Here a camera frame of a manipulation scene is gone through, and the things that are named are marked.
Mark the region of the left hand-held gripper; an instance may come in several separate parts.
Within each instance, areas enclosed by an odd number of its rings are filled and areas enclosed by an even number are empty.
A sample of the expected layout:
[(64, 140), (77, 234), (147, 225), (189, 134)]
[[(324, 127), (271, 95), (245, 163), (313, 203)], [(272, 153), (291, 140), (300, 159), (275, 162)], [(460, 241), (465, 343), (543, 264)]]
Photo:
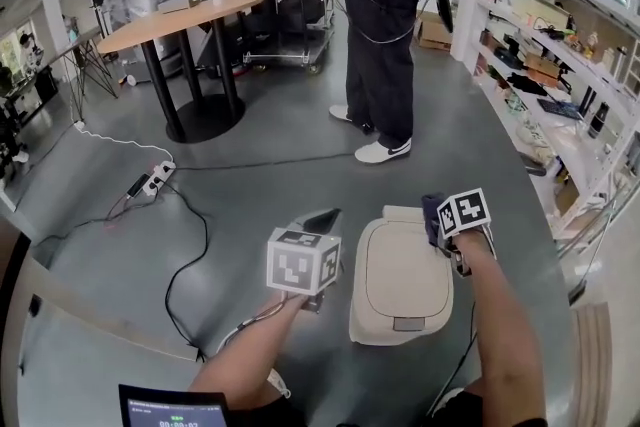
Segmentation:
[(303, 309), (318, 313), (340, 270), (342, 218), (340, 208), (322, 209), (295, 220), (302, 231), (276, 228), (267, 242), (266, 285), (305, 296)]

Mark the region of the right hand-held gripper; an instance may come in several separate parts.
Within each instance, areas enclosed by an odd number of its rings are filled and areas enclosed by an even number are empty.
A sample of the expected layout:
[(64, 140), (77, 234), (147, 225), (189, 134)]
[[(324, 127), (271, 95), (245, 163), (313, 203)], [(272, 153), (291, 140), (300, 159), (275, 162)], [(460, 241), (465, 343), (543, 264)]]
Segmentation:
[(437, 207), (439, 221), (438, 247), (452, 261), (454, 269), (460, 276), (470, 276), (471, 269), (462, 253), (454, 244), (453, 238), (463, 231), (478, 231), (488, 243), (495, 256), (493, 234), (491, 231), (491, 215), (484, 192), (481, 188), (450, 196)]

